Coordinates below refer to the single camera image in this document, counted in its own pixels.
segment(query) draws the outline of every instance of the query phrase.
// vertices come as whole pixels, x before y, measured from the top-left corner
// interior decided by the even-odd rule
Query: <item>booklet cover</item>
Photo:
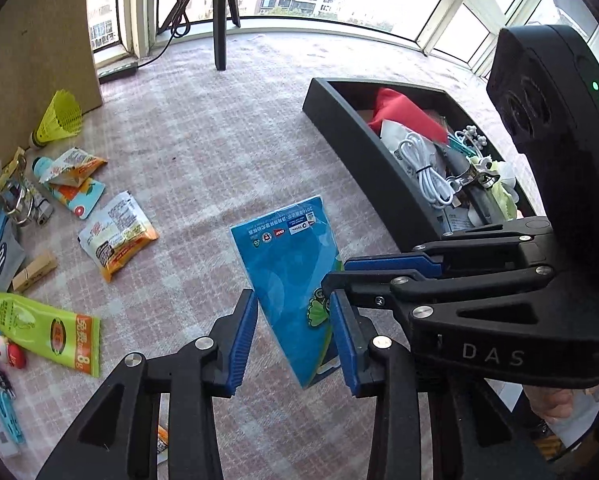
[[[321,197],[231,229],[266,320],[303,388],[340,366],[323,277],[342,270]]]

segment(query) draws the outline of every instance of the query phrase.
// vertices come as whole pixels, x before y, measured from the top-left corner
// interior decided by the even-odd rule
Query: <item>cardboard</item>
[[[86,0],[8,0],[0,11],[0,159],[26,146],[55,91],[102,105]]]

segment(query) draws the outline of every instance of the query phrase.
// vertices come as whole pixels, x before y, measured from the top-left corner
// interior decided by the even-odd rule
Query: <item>shuttlecock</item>
[[[38,128],[30,134],[30,147],[37,149],[52,140],[76,136],[82,129],[82,109],[73,94],[58,90]]]

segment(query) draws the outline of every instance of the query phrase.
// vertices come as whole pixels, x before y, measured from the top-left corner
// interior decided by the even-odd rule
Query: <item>white charging cable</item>
[[[415,172],[426,202],[435,209],[444,209],[453,202],[455,192],[451,184],[433,169],[431,153],[420,134],[408,132],[397,151]]]

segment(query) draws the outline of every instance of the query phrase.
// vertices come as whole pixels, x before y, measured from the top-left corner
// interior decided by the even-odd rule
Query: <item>black tray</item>
[[[407,252],[424,242],[439,240],[443,229],[435,213],[415,184],[399,166],[373,132],[361,110],[372,110],[380,88],[391,88],[406,95],[422,110],[435,110],[446,117],[451,128],[462,130],[475,122],[445,91],[423,86],[377,80],[325,79],[311,81],[303,110],[340,157],[348,171],[371,201],[399,250]],[[485,135],[479,126],[477,131]],[[502,156],[489,142],[482,150],[496,160]],[[518,208],[524,216],[535,213],[521,187]],[[471,201],[490,200],[483,190],[474,188]],[[501,223],[496,206],[487,223]]]

